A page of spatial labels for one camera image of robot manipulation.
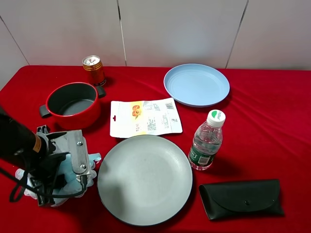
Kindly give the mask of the grey metal gripper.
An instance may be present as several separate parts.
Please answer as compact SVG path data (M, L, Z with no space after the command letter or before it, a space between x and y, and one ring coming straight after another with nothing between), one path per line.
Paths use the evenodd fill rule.
M62 131L51 133L48 126L37 128L36 136L41 139L38 162L31 166L30 182L38 197L39 206L50 206L54 204L53 199L81 197L87 190L88 177L91 175L89 156L86 140L81 130ZM52 194L55 188L62 188L66 185L64 175L58 175L61 162L70 154L71 168L76 179L80 181L82 190L69 195Z

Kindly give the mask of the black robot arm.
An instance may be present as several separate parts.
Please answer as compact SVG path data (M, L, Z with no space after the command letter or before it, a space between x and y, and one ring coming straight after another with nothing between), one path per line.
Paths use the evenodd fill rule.
M44 125L34 133L3 109L0 158L17 167L14 175L0 170L16 184L10 202L18 202L28 194L39 206L58 206L82 196L96 177L81 130L51 133Z

